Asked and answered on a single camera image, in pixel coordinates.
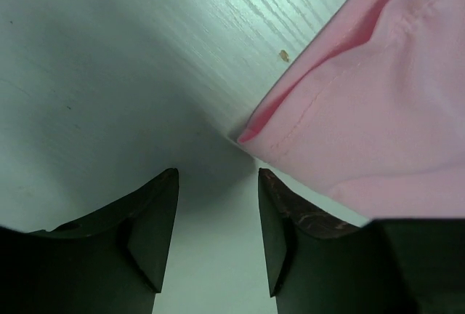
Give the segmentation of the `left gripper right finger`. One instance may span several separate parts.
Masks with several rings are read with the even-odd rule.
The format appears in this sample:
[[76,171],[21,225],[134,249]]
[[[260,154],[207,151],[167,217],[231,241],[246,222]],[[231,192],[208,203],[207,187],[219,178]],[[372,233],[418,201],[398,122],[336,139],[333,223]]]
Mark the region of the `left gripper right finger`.
[[279,313],[462,313],[464,221],[382,219],[362,227],[258,176],[270,295]]

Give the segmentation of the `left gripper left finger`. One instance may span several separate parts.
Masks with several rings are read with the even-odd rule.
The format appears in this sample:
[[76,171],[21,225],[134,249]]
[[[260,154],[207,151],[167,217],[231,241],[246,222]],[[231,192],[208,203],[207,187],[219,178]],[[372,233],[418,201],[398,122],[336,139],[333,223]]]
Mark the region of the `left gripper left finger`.
[[136,191],[51,231],[1,229],[3,313],[151,313],[179,196],[167,169]]

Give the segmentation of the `pink t shirt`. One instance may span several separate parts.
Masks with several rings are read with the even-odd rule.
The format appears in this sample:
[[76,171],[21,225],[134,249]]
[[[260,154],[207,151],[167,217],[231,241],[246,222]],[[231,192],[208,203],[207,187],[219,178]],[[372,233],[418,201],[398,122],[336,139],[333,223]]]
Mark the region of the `pink t shirt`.
[[462,217],[464,0],[347,0],[238,141],[365,217]]

